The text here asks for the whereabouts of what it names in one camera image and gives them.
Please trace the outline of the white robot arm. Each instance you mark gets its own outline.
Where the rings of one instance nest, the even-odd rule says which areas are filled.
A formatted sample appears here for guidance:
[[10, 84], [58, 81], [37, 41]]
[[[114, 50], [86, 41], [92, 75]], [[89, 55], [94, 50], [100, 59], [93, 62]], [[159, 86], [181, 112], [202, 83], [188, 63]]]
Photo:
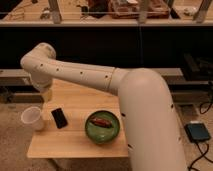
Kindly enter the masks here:
[[40, 92], [57, 78], [116, 95], [132, 171], [187, 171], [172, 96], [156, 71], [62, 62], [48, 43], [35, 46], [20, 64]]

